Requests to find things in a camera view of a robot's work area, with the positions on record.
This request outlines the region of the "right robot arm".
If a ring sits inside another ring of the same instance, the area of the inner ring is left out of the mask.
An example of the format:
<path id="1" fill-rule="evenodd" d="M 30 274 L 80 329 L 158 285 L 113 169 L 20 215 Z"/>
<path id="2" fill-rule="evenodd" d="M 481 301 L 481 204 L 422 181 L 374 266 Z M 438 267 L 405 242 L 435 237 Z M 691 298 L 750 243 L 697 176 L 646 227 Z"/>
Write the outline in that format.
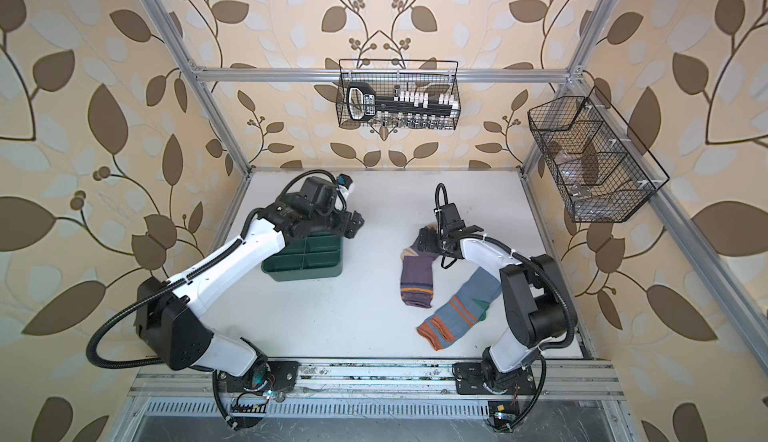
<path id="1" fill-rule="evenodd" d="M 444 350 L 484 320 L 500 298 L 507 328 L 484 350 L 479 371 L 486 391 L 504 393 L 545 351 L 571 345 L 576 311 L 554 259 L 527 257 L 482 228 L 466 225 L 442 183 L 434 201 L 436 226 L 420 231 L 417 249 L 451 263 L 471 262 L 477 270 L 416 331 L 434 350 Z"/>

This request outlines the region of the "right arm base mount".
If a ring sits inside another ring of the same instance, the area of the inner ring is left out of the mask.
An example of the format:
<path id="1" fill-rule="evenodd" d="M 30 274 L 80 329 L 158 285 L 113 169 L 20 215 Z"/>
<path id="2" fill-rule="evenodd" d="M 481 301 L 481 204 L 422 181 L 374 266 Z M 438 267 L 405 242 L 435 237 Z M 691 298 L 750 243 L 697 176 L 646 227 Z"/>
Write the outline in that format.
<path id="1" fill-rule="evenodd" d="M 459 395 L 533 395 L 536 383 L 530 369 L 502 373 L 487 361 L 459 362 L 452 366 Z"/>

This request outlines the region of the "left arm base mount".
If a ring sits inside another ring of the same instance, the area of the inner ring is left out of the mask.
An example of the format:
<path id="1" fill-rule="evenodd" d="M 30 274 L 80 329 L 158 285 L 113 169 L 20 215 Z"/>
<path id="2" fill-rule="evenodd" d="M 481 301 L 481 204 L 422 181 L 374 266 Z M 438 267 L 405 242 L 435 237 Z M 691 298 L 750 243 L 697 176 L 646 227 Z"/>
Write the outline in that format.
<path id="1" fill-rule="evenodd" d="M 226 372 L 217 376 L 219 389 L 227 393 L 255 392 L 265 395 L 268 391 L 290 392 L 298 380 L 300 363 L 296 360 L 257 362 L 243 376 L 235 377 Z"/>

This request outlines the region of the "purple sock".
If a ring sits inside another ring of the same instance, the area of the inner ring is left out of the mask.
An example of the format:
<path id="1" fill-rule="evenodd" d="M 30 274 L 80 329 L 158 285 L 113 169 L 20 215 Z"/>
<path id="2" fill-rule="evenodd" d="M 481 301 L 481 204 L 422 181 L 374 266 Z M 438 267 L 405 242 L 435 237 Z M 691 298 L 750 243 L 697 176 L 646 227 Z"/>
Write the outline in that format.
<path id="1" fill-rule="evenodd" d="M 435 224 L 424 227 L 437 229 Z M 419 253 L 416 250 L 416 240 L 400 255 L 400 295 L 406 306 L 428 309 L 434 295 L 433 265 L 441 255 L 438 250 L 436 255 Z"/>

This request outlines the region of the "green divided tray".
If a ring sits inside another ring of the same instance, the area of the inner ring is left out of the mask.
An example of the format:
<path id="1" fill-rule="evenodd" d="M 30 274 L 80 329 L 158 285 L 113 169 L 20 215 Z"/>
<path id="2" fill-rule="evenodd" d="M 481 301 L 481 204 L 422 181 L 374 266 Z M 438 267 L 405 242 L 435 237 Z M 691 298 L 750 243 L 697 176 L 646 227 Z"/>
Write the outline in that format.
<path id="1" fill-rule="evenodd" d="M 343 271 L 342 238 L 311 235 L 264 260 L 261 270 L 276 282 L 338 277 Z"/>

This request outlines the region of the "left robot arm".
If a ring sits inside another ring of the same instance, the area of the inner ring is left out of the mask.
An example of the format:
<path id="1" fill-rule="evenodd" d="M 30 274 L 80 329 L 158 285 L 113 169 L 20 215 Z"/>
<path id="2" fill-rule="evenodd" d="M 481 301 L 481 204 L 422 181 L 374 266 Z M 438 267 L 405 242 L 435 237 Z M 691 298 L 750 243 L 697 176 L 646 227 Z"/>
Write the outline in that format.
<path id="1" fill-rule="evenodd" d="M 354 189 L 350 176 L 315 169 L 294 180 L 302 185 L 299 191 L 286 185 L 271 204 L 251 210 L 240 232 L 202 261 L 164 282 L 145 280 L 137 301 L 91 336 L 87 360 L 102 369 L 165 365 L 174 371 L 209 369 L 235 377 L 264 361 L 250 342 L 206 326 L 203 315 L 236 282 L 287 246 L 316 233 L 352 239 L 364 224 L 361 214 L 347 208 Z M 137 335 L 152 350 L 152 357 L 115 361 L 100 356 L 103 337 L 129 316 L 135 318 Z"/>

